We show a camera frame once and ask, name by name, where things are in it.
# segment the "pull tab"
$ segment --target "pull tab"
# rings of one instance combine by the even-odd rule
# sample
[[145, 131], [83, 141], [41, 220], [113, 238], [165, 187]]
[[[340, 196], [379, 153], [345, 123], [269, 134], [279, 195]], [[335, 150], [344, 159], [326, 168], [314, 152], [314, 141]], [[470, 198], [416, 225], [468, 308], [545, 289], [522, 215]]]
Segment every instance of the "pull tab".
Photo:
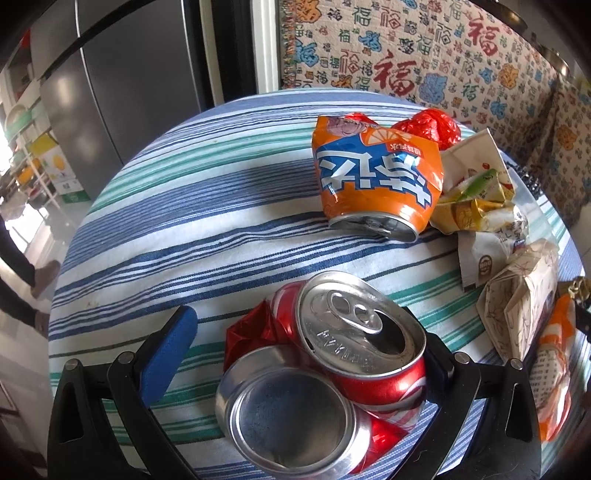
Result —
[[382, 331], [382, 319], [376, 311], [360, 303], [359, 299], [345, 297], [339, 291], [330, 291], [326, 296], [330, 311], [348, 325], [365, 333]]

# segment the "blue padding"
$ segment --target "blue padding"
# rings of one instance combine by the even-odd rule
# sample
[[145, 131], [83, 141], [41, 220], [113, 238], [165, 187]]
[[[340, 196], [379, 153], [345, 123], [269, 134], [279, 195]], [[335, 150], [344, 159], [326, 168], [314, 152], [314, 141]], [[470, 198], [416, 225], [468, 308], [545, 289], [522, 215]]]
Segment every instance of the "blue padding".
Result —
[[197, 334], [197, 313], [181, 308], [177, 323], [141, 372], [139, 394], [146, 407], [162, 398]]

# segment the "refrigerator door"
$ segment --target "refrigerator door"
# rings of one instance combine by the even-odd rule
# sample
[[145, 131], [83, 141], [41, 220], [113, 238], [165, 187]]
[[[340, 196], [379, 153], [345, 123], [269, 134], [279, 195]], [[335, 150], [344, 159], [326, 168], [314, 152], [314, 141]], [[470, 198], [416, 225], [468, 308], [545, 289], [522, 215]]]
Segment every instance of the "refrigerator door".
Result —
[[31, 27], [31, 60], [38, 79], [78, 39], [75, 0], [57, 0]]
[[78, 27], [83, 35], [105, 15], [126, 4], [129, 0], [76, 0], [78, 2]]
[[[155, 0], [83, 47], [99, 109], [124, 163], [205, 109], [197, 90], [183, 4], [183, 0]], [[207, 69], [204, 63], [198, 66]]]
[[97, 108], [77, 50], [41, 85], [41, 100], [72, 170], [95, 199], [123, 164]]

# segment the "red soda can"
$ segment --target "red soda can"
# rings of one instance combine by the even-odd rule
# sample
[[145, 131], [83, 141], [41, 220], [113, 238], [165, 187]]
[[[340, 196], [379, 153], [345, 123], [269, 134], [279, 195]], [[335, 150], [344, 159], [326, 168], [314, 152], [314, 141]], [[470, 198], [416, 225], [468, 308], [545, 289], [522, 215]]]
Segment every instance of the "red soda can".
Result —
[[326, 271], [283, 286], [269, 306], [287, 335], [364, 410], [403, 426], [422, 404], [424, 329], [368, 283]]

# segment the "can lid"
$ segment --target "can lid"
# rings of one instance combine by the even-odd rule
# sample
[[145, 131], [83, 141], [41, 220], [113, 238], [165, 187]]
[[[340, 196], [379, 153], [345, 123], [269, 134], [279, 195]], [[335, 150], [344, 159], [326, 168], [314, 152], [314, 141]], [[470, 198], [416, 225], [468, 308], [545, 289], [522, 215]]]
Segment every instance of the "can lid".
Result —
[[329, 221], [329, 226], [379, 233], [405, 243], [413, 243], [418, 238], [418, 232], [409, 221], [398, 215], [385, 212], [345, 213], [332, 218]]
[[302, 288], [296, 318], [302, 344], [317, 362], [347, 377], [388, 377], [425, 349], [421, 325], [354, 275], [328, 271]]

